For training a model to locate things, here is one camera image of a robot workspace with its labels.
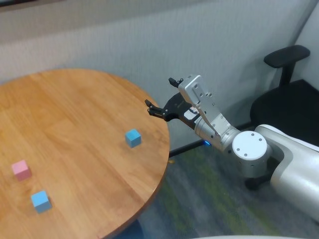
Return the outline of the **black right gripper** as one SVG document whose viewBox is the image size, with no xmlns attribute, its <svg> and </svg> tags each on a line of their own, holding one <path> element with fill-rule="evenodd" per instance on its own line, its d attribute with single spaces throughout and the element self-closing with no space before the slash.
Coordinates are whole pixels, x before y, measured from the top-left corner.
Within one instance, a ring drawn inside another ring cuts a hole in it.
<svg viewBox="0 0 319 239">
<path fill-rule="evenodd" d="M 178 88 L 183 82 L 183 78 L 175 80 L 174 78 L 170 77 L 168 81 L 172 86 Z M 165 121 L 178 119 L 191 129 L 195 129 L 195 121 L 200 117 L 198 110 L 193 107 L 192 104 L 186 102 L 181 93 L 178 93 L 170 98 L 164 109 L 153 105 L 147 99 L 145 100 L 145 104 L 148 107 L 147 111 L 150 116 L 163 118 Z"/>
</svg>

